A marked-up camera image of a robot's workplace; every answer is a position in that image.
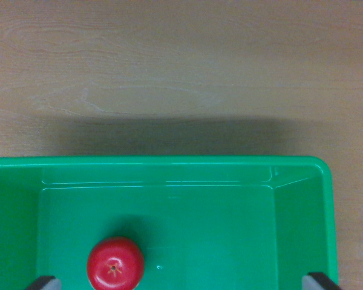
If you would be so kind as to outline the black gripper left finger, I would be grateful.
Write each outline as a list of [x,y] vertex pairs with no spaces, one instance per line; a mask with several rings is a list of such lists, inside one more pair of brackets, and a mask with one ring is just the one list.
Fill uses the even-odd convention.
[[31,282],[25,290],[61,290],[62,282],[53,275],[42,275]]

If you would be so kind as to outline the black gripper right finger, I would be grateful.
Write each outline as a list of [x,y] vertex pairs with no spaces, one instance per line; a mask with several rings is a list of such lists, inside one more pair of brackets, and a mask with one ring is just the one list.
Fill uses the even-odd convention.
[[309,272],[302,277],[302,290],[342,290],[323,272]]

